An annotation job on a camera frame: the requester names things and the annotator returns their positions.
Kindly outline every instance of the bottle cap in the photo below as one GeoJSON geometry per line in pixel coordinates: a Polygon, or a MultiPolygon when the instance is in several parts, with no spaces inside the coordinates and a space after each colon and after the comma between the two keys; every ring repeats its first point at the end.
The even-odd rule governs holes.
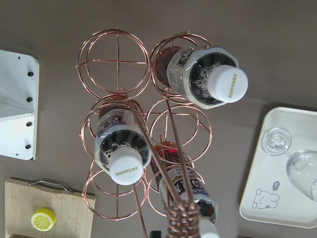
{"type": "Polygon", "coordinates": [[[198,227],[201,238],[220,238],[216,227],[211,221],[200,219],[198,227]]]}
{"type": "Polygon", "coordinates": [[[220,65],[212,70],[208,78],[208,91],[212,97],[225,103],[240,100],[248,89],[248,78],[239,68],[220,65]]]}
{"type": "Polygon", "coordinates": [[[111,153],[109,172],[113,181],[130,185],[138,181],[143,173],[140,153],[131,147],[119,147],[111,153]]]}

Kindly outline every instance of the wooden cutting board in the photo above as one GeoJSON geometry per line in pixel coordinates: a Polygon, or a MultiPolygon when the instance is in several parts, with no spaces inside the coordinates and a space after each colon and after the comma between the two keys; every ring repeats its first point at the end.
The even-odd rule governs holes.
{"type": "MultiPolygon", "coordinates": [[[[88,196],[92,207],[95,197],[88,196]]],[[[29,186],[27,181],[5,181],[5,238],[27,236],[33,238],[90,238],[93,213],[78,192],[41,185],[29,186]],[[47,232],[36,230],[31,224],[34,212],[47,207],[56,214],[56,223],[47,232]]]]}

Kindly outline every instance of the transparent bottle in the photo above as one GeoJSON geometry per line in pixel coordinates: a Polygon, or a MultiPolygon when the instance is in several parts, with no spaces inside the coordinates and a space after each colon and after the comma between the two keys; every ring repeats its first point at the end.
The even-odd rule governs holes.
{"type": "MultiPolygon", "coordinates": [[[[162,145],[168,146],[170,148],[163,148],[162,146],[155,146],[155,150],[157,153],[168,161],[179,163],[178,159],[178,151],[176,148],[176,144],[173,142],[163,142],[162,145]]],[[[154,159],[151,160],[151,167],[153,173],[157,173],[159,171],[154,159]]],[[[178,191],[180,197],[183,200],[187,200],[187,192],[185,189],[183,173],[180,167],[172,167],[167,170],[169,178],[171,179],[172,183],[174,184],[176,190],[178,191]]],[[[194,196],[194,201],[200,206],[200,218],[199,218],[199,230],[200,235],[202,238],[219,238],[218,232],[214,227],[214,223],[216,222],[216,216],[218,211],[218,205],[215,201],[211,198],[209,193],[204,188],[203,183],[198,180],[197,174],[188,169],[188,175],[190,179],[190,183],[192,186],[192,192],[194,196]]],[[[164,209],[167,212],[167,204],[173,202],[173,198],[169,195],[167,198],[166,193],[166,185],[165,182],[161,179],[161,176],[158,176],[156,179],[156,183],[158,186],[159,193],[161,195],[164,209]]]]}
{"type": "MultiPolygon", "coordinates": [[[[124,95],[115,95],[109,99],[115,101],[125,98],[124,95]]],[[[95,160],[117,184],[130,185],[141,178],[143,168],[150,163],[152,154],[129,102],[120,104],[109,104],[100,111],[95,160]]]]}
{"type": "Polygon", "coordinates": [[[220,47],[163,49],[155,62],[160,82],[203,109],[240,100],[248,88],[238,61],[220,47]]]}

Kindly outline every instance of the lemon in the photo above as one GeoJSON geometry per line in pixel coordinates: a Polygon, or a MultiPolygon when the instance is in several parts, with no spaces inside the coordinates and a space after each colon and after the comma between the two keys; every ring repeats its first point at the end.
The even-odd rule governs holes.
{"type": "Polygon", "coordinates": [[[42,232],[50,230],[54,226],[55,221],[55,213],[48,208],[40,208],[36,210],[31,218],[33,227],[42,232]]]}

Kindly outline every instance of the clear glass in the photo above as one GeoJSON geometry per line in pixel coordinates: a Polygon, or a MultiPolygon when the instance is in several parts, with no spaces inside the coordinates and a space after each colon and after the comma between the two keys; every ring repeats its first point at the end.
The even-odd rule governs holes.
{"type": "Polygon", "coordinates": [[[289,159],[286,172],[291,183],[308,198],[317,202],[317,151],[305,150],[291,154],[290,133],[282,128],[273,128],[266,132],[261,146],[269,155],[286,154],[289,159]]]}

